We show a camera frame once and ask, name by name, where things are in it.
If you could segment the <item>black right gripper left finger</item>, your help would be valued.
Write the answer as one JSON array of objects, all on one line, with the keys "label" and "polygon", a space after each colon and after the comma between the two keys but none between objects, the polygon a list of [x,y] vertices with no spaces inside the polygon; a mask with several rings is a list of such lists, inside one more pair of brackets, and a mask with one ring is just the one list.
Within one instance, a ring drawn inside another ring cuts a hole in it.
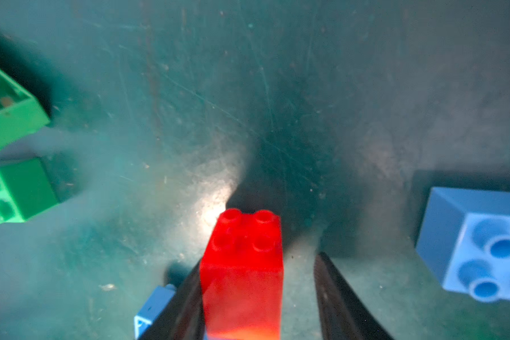
[{"label": "black right gripper left finger", "polygon": [[171,301],[140,339],[204,338],[205,320],[200,283],[201,260],[177,289]]}]

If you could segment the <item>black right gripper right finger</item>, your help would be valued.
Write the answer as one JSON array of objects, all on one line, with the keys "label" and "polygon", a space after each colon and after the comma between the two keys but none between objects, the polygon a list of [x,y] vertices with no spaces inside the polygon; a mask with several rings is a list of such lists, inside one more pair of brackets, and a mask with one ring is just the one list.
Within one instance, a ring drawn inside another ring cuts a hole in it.
[{"label": "black right gripper right finger", "polygon": [[317,254],[314,284],[324,339],[391,339],[326,253]]}]

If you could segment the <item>red lego brick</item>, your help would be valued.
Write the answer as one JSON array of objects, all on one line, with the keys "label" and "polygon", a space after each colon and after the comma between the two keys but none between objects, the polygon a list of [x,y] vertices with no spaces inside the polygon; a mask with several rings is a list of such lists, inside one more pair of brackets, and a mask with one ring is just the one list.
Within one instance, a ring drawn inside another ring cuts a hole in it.
[{"label": "red lego brick", "polygon": [[271,211],[220,214],[199,266],[209,339],[279,339],[281,220]]}]

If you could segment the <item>green lego brick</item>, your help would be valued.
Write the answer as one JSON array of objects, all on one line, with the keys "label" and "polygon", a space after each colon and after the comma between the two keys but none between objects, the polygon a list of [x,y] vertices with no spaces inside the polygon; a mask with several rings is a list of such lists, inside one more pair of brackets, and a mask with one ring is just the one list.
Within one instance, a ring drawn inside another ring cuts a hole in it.
[{"label": "green lego brick", "polygon": [[38,99],[0,69],[0,151],[49,123]]},{"label": "green lego brick", "polygon": [[40,159],[0,161],[0,224],[27,222],[58,204]]}]

